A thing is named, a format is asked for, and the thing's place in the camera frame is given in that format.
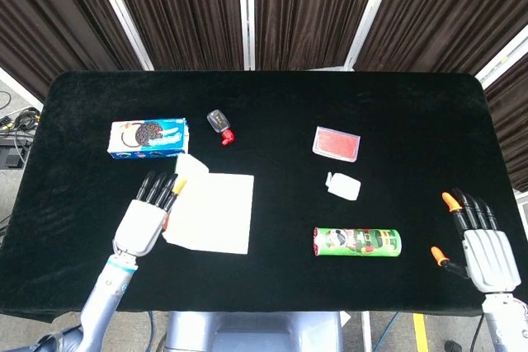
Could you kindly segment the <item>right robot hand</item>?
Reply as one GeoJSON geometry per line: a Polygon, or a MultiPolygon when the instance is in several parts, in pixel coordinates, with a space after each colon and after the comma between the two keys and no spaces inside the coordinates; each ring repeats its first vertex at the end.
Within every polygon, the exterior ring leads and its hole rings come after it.
{"type": "Polygon", "coordinates": [[[433,246],[431,254],[442,269],[470,279],[482,293],[511,293],[521,284],[521,277],[505,232],[497,216],[482,199],[456,189],[441,194],[464,251],[465,264],[458,265],[433,246]]]}

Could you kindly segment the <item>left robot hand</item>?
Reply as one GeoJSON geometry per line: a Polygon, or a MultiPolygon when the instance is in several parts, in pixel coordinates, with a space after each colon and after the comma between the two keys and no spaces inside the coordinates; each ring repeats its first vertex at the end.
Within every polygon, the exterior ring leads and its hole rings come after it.
{"type": "Polygon", "coordinates": [[[149,172],[115,232],[114,252],[134,257],[151,252],[160,233],[167,227],[172,206],[186,183],[187,179],[177,173],[168,176],[149,172]]]}

